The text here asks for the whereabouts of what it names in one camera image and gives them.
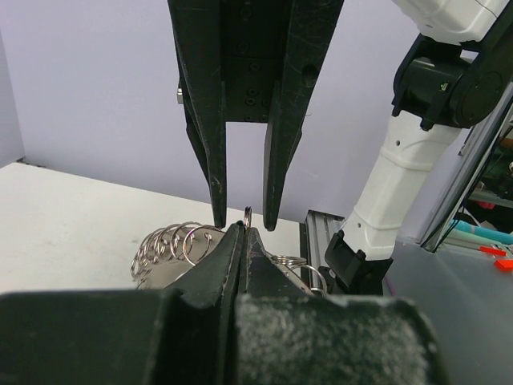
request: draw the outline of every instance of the silver spiral wire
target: silver spiral wire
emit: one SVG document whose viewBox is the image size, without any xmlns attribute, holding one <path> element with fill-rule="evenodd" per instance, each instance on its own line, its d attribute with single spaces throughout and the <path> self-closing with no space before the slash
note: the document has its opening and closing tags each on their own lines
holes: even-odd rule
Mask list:
<svg viewBox="0 0 513 385">
<path fill-rule="evenodd" d="M 310 290 L 321 293 L 323 296 L 327 295 L 328 284 L 327 284 L 325 278 L 322 276 L 322 274 L 319 272 L 319 270 L 317 270 L 315 267 L 313 267 L 311 265 L 308 265 L 307 261 L 304 258 L 290 257 L 287 255 L 271 255 L 270 259 L 273 263 L 276 263 L 277 265 L 286 266 L 290 270 L 308 269 L 308 270 L 314 272 L 317 275 L 317 277 L 319 278 L 319 282 L 321 283 L 322 288 L 321 287 L 311 287 Z"/>
<path fill-rule="evenodd" d="M 193 266 L 196 265 L 199 260 L 203 259 L 208 254 L 212 244 L 212 235 L 209 232 L 205 232 L 204 236 L 207 239 L 205 251 L 201 254 L 196 263 L 191 261 L 189 254 L 194 246 L 194 233 L 199 229 L 223 233 L 222 230 L 214 226 L 202 225 L 193 221 L 184 222 L 182 224 L 175 223 L 149 233 L 141 242 L 132 260 L 130 267 L 131 277 L 134 280 L 139 279 L 140 286 L 144 281 L 144 277 L 147 276 L 156 265 L 172 260 L 183 259 Z M 180 230 L 187 235 L 181 237 L 179 235 Z M 178 251 L 180 241 L 183 242 L 181 252 Z"/>
</svg>

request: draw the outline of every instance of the wall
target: wall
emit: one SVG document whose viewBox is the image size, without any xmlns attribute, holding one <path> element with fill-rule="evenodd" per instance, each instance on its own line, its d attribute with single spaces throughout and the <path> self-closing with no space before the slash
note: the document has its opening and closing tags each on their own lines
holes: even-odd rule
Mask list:
<svg viewBox="0 0 513 385">
<path fill-rule="evenodd" d="M 22 158 L 24 154 L 0 30 L 0 168 Z"/>
<path fill-rule="evenodd" d="M 30 162 L 208 201 L 188 143 L 164 0 L 0 0 Z M 281 217 L 349 214 L 386 134 L 417 35 L 392 3 L 347 0 L 289 169 Z M 228 205 L 261 212 L 265 126 L 228 126 Z"/>
</svg>

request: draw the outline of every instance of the tabletop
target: tabletop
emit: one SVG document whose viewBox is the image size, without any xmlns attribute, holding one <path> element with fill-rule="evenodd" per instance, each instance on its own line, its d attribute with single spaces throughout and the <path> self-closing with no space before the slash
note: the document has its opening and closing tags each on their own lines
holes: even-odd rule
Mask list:
<svg viewBox="0 0 513 385">
<path fill-rule="evenodd" d="M 130 264 L 151 231 L 185 221 L 212 223 L 209 204 L 13 163 L 0 168 L 0 293 L 134 288 Z M 244 212 L 228 209 L 227 223 Z M 299 256 L 299 225 L 268 232 L 270 253 Z"/>
</svg>

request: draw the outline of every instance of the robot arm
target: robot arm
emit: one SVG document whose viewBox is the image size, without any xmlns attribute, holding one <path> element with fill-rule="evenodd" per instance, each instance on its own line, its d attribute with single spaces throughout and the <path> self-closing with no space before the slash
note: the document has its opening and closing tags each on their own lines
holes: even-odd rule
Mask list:
<svg viewBox="0 0 513 385">
<path fill-rule="evenodd" d="M 325 255 L 350 293 L 381 291 L 398 230 L 428 173 L 461 128 L 490 114 L 513 72 L 513 3 L 394 2 L 421 34 L 396 74 L 378 160 Z M 478 55 L 462 59 L 463 49 Z"/>
</svg>

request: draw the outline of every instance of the orange object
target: orange object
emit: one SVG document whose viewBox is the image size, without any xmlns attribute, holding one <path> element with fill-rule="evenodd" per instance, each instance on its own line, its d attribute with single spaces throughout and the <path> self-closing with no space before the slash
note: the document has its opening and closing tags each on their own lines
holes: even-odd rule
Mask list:
<svg viewBox="0 0 513 385">
<path fill-rule="evenodd" d="M 481 250 L 484 253 L 498 255 L 499 257 L 506 257 L 506 251 L 505 250 L 494 249 L 493 247 L 488 247 L 488 246 L 480 246 L 479 250 Z"/>
<path fill-rule="evenodd" d="M 495 267 L 501 271 L 513 270 L 513 259 L 498 259 L 494 263 Z"/>
</svg>

